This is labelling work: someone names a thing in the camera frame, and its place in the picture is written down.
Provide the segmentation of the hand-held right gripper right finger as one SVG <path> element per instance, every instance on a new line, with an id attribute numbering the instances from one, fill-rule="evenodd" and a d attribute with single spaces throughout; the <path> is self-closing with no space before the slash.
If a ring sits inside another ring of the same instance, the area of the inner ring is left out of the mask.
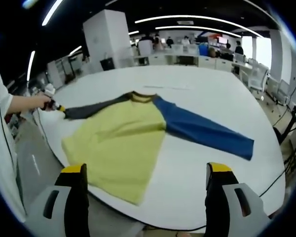
<path id="1" fill-rule="evenodd" d="M 225 164 L 207 163 L 206 237 L 257 237 L 269 224 L 263 201 Z"/>

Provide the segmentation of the person's left hand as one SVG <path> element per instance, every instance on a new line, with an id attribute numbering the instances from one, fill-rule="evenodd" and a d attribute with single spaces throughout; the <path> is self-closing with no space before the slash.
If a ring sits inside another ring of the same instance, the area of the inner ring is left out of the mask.
<path id="1" fill-rule="evenodd" d="M 40 108 L 42 110 L 45 110 L 50 102 L 51 98 L 44 94 L 38 94 L 33 97 L 30 97 L 31 109 Z"/>

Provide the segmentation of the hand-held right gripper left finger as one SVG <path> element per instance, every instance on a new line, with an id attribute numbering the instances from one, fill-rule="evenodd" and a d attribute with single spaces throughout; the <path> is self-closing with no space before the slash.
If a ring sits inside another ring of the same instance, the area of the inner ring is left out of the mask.
<path id="1" fill-rule="evenodd" d="M 88 237 L 86 164 L 63 168 L 31 204 L 25 225 L 35 237 Z"/>

